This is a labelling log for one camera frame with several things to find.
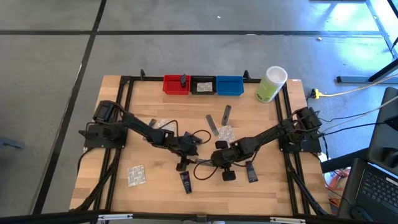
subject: plastic bin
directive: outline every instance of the plastic bin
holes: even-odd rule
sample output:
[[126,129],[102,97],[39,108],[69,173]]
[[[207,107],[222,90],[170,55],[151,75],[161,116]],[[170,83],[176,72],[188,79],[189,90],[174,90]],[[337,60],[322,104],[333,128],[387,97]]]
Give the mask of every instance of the plastic bin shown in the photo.
[[[198,83],[211,83],[212,91],[198,91]],[[195,95],[213,95],[216,93],[216,77],[191,76],[191,93]]]
[[191,76],[186,75],[185,87],[181,86],[182,75],[164,75],[163,91],[168,95],[187,95],[191,87]]
[[237,76],[217,76],[217,94],[239,96],[243,93],[243,78]]

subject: wooden table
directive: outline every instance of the wooden table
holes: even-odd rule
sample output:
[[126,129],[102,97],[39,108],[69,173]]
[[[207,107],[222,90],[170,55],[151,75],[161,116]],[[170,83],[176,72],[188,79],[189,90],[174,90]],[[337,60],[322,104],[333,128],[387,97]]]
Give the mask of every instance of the wooden table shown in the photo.
[[[98,101],[116,100],[120,76],[105,76],[99,91]],[[278,123],[275,102],[260,103],[254,97],[258,83],[245,83],[244,93],[239,97],[218,95],[166,95],[162,82],[134,82],[130,112],[148,123],[151,118],[178,120],[179,134],[193,133],[199,129],[210,131],[205,116],[211,114],[217,127],[221,127],[221,117],[226,105],[232,106],[228,123],[236,139],[255,136]],[[306,106],[300,80],[287,81],[292,111]],[[125,102],[127,85],[121,102]],[[286,118],[283,93],[280,93],[282,111]],[[206,133],[198,135],[207,139]],[[198,147],[199,158],[208,159],[215,150],[215,141]],[[70,208],[79,206],[97,184],[103,161],[104,149],[95,149],[81,162]],[[316,200],[330,211],[328,194],[320,163],[313,155],[301,153],[305,183]],[[186,194],[175,166],[180,158],[168,150],[152,147],[142,140],[142,136],[129,130],[126,148],[123,149],[112,211],[149,213],[189,213],[223,215],[292,215],[289,189],[283,154],[277,141],[261,147],[254,168],[258,182],[249,183],[246,169],[233,166],[236,180],[225,182],[222,170],[208,180],[200,181],[193,177],[194,165],[189,165],[193,193]],[[135,187],[127,186],[127,169],[143,164],[146,183]],[[199,177],[208,176],[213,167],[200,166]],[[104,188],[101,208],[104,208],[107,187]],[[295,186],[298,208],[302,212],[300,191]]]

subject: white lid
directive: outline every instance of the white lid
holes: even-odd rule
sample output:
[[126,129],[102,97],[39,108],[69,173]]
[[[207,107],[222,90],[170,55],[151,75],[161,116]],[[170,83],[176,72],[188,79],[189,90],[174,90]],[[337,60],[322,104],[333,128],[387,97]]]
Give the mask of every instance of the white lid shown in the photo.
[[267,69],[266,77],[273,83],[284,84],[287,80],[287,72],[279,66],[271,66]]

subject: laptop keyboard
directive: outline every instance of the laptop keyboard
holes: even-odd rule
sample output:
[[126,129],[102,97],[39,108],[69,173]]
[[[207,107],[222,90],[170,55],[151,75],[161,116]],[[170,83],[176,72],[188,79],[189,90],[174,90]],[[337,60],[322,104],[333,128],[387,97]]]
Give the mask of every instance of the laptop keyboard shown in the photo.
[[398,186],[385,177],[365,171],[361,194],[398,214]]

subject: blue bin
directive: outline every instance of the blue bin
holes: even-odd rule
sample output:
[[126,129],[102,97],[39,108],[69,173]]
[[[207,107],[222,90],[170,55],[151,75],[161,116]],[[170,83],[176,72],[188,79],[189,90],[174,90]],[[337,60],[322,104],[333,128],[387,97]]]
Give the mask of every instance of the blue bin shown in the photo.
[[239,96],[243,93],[243,77],[217,76],[217,94],[224,96]]

